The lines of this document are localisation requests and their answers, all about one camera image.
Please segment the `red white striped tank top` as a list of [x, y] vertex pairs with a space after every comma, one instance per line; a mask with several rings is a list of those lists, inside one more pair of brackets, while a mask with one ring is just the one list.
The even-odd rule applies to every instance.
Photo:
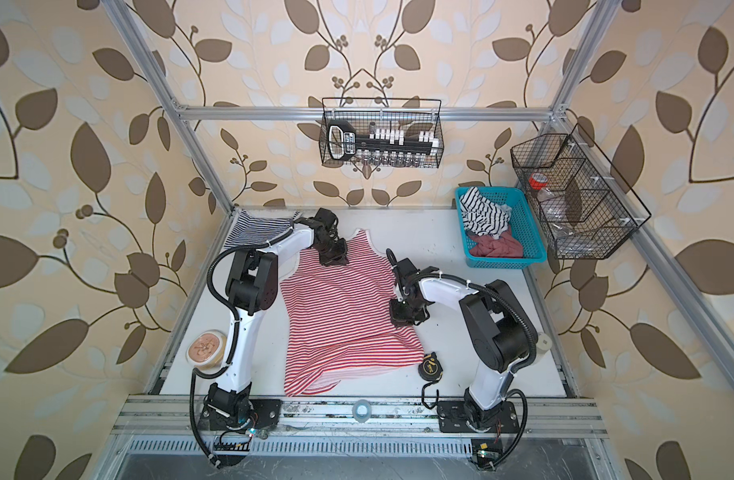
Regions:
[[323, 394], [344, 380], [424, 359], [414, 328], [391, 322], [394, 276], [370, 232], [356, 230], [346, 246], [345, 266], [324, 266], [315, 250], [302, 251], [280, 284], [290, 325], [283, 383], [288, 397]]

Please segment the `blue white striped tank top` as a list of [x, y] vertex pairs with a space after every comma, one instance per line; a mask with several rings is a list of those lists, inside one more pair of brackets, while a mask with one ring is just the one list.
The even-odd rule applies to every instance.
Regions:
[[289, 217], [256, 217], [242, 210], [233, 220], [223, 250], [237, 246], [267, 245], [290, 231], [298, 216], [296, 212]]

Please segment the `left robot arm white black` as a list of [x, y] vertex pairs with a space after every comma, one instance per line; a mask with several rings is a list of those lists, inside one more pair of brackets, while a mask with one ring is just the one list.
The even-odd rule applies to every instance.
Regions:
[[323, 266], [345, 265], [347, 243], [338, 234], [338, 217], [321, 208], [311, 217], [256, 217], [240, 212], [221, 252], [208, 268], [206, 287], [228, 309], [225, 333], [200, 334], [187, 350], [192, 366], [190, 395], [199, 379], [209, 383], [203, 413], [231, 430], [256, 426], [251, 364], [265, 313], [276, 301], [279, 266], [312, 249]]

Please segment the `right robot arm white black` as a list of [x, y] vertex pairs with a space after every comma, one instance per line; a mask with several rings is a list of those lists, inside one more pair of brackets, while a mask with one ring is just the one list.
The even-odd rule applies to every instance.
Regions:
[[430, 318], [428, 307], [441, 304], [461, 313], [479, 364], [463, 396], [463, 418], [474, 431], [497, 425], [498, 415], [515, 395], [516, 374], [537, 360], [538, 333], [508, 284], [479, 285], [435, 267], [418, 269], [410, 259], [386, 257], [395, 280], [389, 302], [391, 323], [418, 326]]

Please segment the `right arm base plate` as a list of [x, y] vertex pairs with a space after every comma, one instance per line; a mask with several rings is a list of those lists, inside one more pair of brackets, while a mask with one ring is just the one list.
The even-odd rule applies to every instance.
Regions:
[[520, 428], [515, 406], [508, 401], [490, 410], [471, 402], [439, 401], [436, 414], [442, 433], [515, 434]]

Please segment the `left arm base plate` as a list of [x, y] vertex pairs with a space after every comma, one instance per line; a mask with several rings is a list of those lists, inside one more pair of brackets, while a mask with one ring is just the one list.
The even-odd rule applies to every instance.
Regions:
[[246, 398], [232, 406], [208, 399], [197, 416], [197, 426], [208, 431], [271, 429], [280, 420], [281, 407], [277, 399]]

